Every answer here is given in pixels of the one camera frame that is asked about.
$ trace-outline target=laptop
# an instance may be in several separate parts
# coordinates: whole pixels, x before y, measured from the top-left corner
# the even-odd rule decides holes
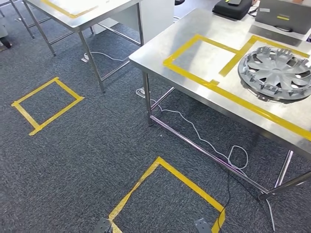
[[[306,34],[311,28],[311,6],[290,0],[260,0],[255,20],[286,32]]]

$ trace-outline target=metal table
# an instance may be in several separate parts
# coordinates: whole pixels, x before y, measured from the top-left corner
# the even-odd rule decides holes
[[[0,7],[11,3],[12,5],[12,7],[17,13],[17,15],[20,17],[20,19],[23,22],[23,24],[26,27],[26,29],[27,29],[27,31],[29,33],[29,35],[32,39],[34,39],[35,36],[32,34],[32,32],[30,30],[30,28],[35,26],[35,24],[35,23],[27,24],[25,21],[25,19],[23,17],[23,15],[17,9],[17,7],[16,7],[16,5],[14,3],[16,1],[18,1],[18,0],[9,0],[8,2],[5,2],[5,3],[3,3],[3,4],[0,5]],[[5,17],[5,15],[2,11],[1,11],[1,9],[0,9],[0,14],[2,15],[2,17]],[[44,18],[44,19],[42,19],[42,20],[38,21],[38,23],[43,23],[43,22],[49,20],[49,19],[50,18],[48,18],[48,17]]]
[[[120,70],[121,68],[128,64],[130,61],[126,61],[103,77],[101,77],[98,72],[97,67],[94,61],[94,58],[90,51],[88,45],[87,44],[83,31],[95,24],[104,27],[106,29],[110,30],[117,35],[122,36],[130,42],[141,46],[143,45],[143,36],[142,29],[142,22],[140,16],[140,5],[141,0],[83,0],[83,1],[75,1],[75,0],[23,0],[29,12],[32,18],[34,20],[35,25],[45,40],[50,50],[55,55],[55,52],[52,48],[52,44],[58,42],[61,39],[66,38],[72,33],[78,33],[82,42],[83,46],[86,50],[92,68],[95,72],[95,76],[100,83],[100,87],[103,92],[104,88],[103,81]],[[45,32],[41,28],[40,24],[35,18],[35,16],[31,12],[28,4],[31,4],[39,11],[42,11],[48,17],[58,22],[71,32],[52,42],[49,42]],[[137,18],[138,25],[140,29],[140,42],[135,41],[134,39],[129,38],[128,36],[123,35],[122,33],[117,32],[113,29],[106,27],[100,22],[111,17],[115,13],[127,9],[131,6],[137,5],[137,7]]]
[[[311,44],[241,21],[231,21],[196,9],[130,56],[143,71],[148,124],[157,122],[197,150],[225,166],[263,192],[263,200],[311,178],[311,171],[282,184],[293,150],[311,160],[311,97],[277,102],[254,93],[237,72],[245,54],[266,45],[291,48],[309,57]],[[149,74],[172,86],[152,105]],[[275,188],[266,189],[173,129],[152,111],[175,88],[226,116],[281,143],[288,151]]]

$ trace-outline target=table top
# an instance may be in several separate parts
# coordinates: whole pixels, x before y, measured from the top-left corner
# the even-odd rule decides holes
[[[237,72],[258,47],[288,47],[309,57],[311,43],[195,9],[130,56],[143,71],[311,160],[311,96],[275,101]]]
[[[71,31],[79,32],[141,0],[23,0]]]

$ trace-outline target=gray carpet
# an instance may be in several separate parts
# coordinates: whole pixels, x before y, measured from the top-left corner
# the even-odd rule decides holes
[[[22,14],[29,21],[24,7]],[[0,53],[2,155],[0,232],[91,232],[101,217],[108,217],[150,164],[161,156],[187,178],[224,205],[228,199],[227,174],[219,166],[159,125],[148,127],[144,100],[135,94],[142,86],[141,73],[131,65],[104,82],[103,94],[77,35],[54,47],[53,57],[38,31],[31,39],[11,6],[7,16],[11,50]],[[66,29],[51,20],[43,29],[52,40]],[[122,25],[115,29],[137,38]],[[92,51],[125,58],[137,49],[110,32],[91,36]],[[95,59],[101,73],[119,65],[104,56]],[[43,130],[33,128],[11,104],[55,76],[85,97]],[[168,87],[151,77],[153,98]],[[69,104],[72,99],[53,84],[22,105],[38,122]],[[192,121],[202,138],[228,154],[235,144],[249,154],[245,173],[261,184],[273,186],[287,150],[253,133],[183,93],[174,91],[162,104],[179,110]],[[163,121],[199,142],[191,125],[173,113],[156,113]],[[245,160],[236,153],[234,162]],[[294,155],[285,180],[311,169],[311,163]],[[251,193],[258,192],[244,183]],[[272,232],[266,203],[256,200],[232,178],[232,199],[226,208],[223,233]],[[277,232],[311,232],[311,185],[306,183],[272,198]],[[185,184],[159,167],[133,193],[115,220],[124,232],[195,232],[193,222],[205,217],[212,224],[217,212]]]

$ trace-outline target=black case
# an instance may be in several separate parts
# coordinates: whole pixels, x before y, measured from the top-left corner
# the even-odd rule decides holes
[[[228,2],[226,2],[226,0],[220,0],[214,7],[213,12],[240,20],[249,11],[252,2],[252,0],[242,0],[239,5],[235,6],[229,5]]]

